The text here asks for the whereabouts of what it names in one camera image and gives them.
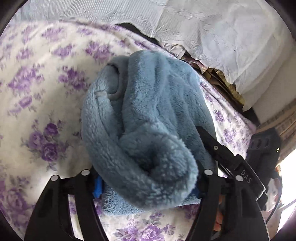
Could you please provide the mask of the person's right hand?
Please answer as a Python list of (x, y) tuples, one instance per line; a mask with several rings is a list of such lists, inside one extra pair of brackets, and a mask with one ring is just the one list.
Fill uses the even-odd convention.
[(225, 196), (220, 195), (219, 196), (219, 203), (218, 203), (218, 208), (217, 208), (217, 214), (216, 214), (216, 219), (215, 219), (215, 223), (214, 223), (214, 227), (213, 230), (215, 232), (219, 232), (222, 228), (222, 223), (223, 223), (223, 214), (220, 210), (220, 205), (223, 203), (225, 199)]

